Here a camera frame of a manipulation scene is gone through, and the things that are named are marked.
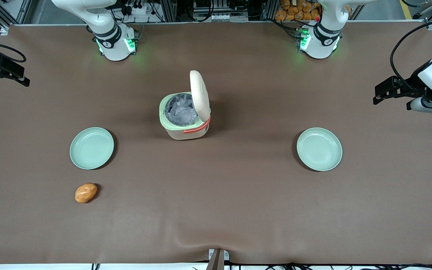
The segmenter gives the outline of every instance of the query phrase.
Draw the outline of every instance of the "rice cooker lid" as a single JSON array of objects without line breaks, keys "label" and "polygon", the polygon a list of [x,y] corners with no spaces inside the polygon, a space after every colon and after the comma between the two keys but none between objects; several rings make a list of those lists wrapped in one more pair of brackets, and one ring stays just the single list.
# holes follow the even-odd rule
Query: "rice cooker lid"
[{"label": "rice cooker lid", "polygon": [[194,109],[196,109],[201,121],[206,122],[209,120],[209,116],[211,115],[211,109],[209,108],[208,91],[206,90],[203,77],[196,70],[191,70],[189,77]]}]

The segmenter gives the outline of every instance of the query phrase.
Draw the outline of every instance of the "black cable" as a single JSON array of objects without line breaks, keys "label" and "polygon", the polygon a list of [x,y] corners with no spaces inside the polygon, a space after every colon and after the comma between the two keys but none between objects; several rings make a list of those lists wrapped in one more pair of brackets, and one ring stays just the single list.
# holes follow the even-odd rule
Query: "black cable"
[{"label": "black cable", "polygon": [[211,17],[211,15],[213,15],[213,11],[215,10],[215,4],[214,4],[214,2],[213,2],[213,0],[210,0],[210,2],[209,2],[209,9],[208,9],[208,14],[206,15],[206,17],[204,18],[204,19],[202,19],[202,20],[197,20],[197,19],[194,19],[194,17],[190,14],[190,12],[189,12],[189,10],[190,10],[190,8],[189,8],[189,5],[188,5],[188,3],[191,3],[192,2],[192,0],[188,0],[187,2],[186,2],[186,15],[189,17],[189,19],[190,20],[192,20],[193,22],[200,22],[200,23],[202,23],[202,22],[204,22],[204,21],[206,21],[207,19],[209,19],[210,17]]},{"label": "black cable", "polygon": [[417,8],[418,7],[416,5],[411,5],[410,3],[406,2],[405,0],[401,0],[401,2],[403,2],[404,5],[407,5],[408,7],[412,7],[412,8]]},{"label": "black cable", "polygon": [[242,6],[242,7],[236,7],[235,5],[231,4],[232,0],[226,0],[226,5],[232,9],[232,10],[236,10],[236,11],[242,11],[242,10],[247,10],[248,6],[249,6],[249,1],[246,2],[246,5]]},{"label": "black cable", "polygon": [[432,22],[427,22],[427,23],[425,23],[425,24],[422,24],[422,25],[420,25],[420,26],[418,26],[418,27],[416,27],[415,29],[413,29],[413,30],[411,30],[411,31],[409,31],[407,34],[405,34],[397,43],[396,43],[396,46],[393,48],[393,51],[391,52],[391,56],[389,57],[389,63],[391,64],[391,68],[393,69],[393,72],[395,73],[395,75],[396,75],[396,77],[398,77],[398,79],[400,79],[407,87],[409,87],[410,89],[412,89],[413,91],[416,91],[413,87],[411,87],[409,84],[408,84],[408,82],[406,82],[406,80],[405,79],[403,79],[403,77],[401,77],[401,74],[399,74],[399,72],[396,70],[396,67],[395,67],[395,64],[394,64],[394,61],[393,61],[393,57],[394,57],[394,54],[395,54],[395,52],[396,52],[396,49],[399,47],[399,45],[401,45],[401,43],[409,36],[409,35],[411,35],[412,33],[414,33],[414,32],[416,32],[416,31],[418,31],[419,29],[423,29],[423,28],[425,28],[425,27],[427,27],[427,26],[430,26],[432,24]]},{"label": "black cable", "polygon": [[163,23],[163,17],[161,17],[161,15],[159,14],[159,11],[156,9],[153,1],[148,1],[149,5],[151,5],[151,8],[153,9],[154,13],[156,14],[156,17]]},{"label": "black cable", "polygon": [[24,54],[23,54],[22,52],[16,50],[15,48],[11,48],[10,46],[4,45],[4,44],[0,44],[0,47],[1,47],[1,48],[5,48],[5,49],[8,49],[8,50],[10,50],[10,51],[13,51],[13,52],[19,54],[19,55],[22,57],[22,60],[15,59],[15,58],[12,58],[12,57],[9,57],[9,56],[5,55],[5,54],[2,53],[2,52],[0,52],[0,55],[5,56],[6,58],[8,58],[9,60],[12,60],[12,61],[14,61],[14,62],[18,62],[18,63],[24,63],[24,62],[26,62],[26,56],[24,56]]},{"label": "black cable", "polygon": [[116,16],[114,15],[114,11],[113,11],[113,10],[111,10],[111,14],[113,14],[113,19],[114,19],[115,22],[118,22],[118,20],[119,20],[120,22],[123,21],[123,19],[121,19],[121,17],[116,18]]}]

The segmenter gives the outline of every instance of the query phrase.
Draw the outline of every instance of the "plate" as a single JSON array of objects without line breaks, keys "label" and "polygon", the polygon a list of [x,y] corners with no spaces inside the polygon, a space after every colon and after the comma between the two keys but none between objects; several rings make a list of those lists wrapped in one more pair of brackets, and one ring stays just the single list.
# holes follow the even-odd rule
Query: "plate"
[{"label": "plate", "polygon": [[314,127],[301,133],[296,144],[301,161],[316,171],[334,169],[343,157],[343,147],[331,131]]},{"label": "plate", "polygon": [[111,133],[100,127],[91,127],[79,132],[69,148],[71,161],[83,170],[103,166],[114,151]]}]

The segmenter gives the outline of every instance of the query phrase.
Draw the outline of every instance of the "brown tablecloth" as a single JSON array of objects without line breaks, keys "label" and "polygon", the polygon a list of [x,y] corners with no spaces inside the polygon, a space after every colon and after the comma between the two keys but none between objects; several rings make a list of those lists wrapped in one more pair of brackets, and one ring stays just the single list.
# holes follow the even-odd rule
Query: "brown tablecloth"
[{"label": "brown tablecloth", "polygon": [[[224,248],[236,263],[432,263],[432,114],[373,106],[389,54],[420,22],[348,24],[326,60],[274,24],[151,25],[136,56],[100,56],[84,27],[11,27],[31,86],[0,80],[0,263],[171,263]],[[404,76],[432,31],[396,53]],[[172,140],[161,99],[203,75],[211,126]],[[104,168],[69,158],[79,131],[118,143]],[[328,172],[295,141],[319,126],[343,145]],[[86,182],[102,186],[74,201]]]}]

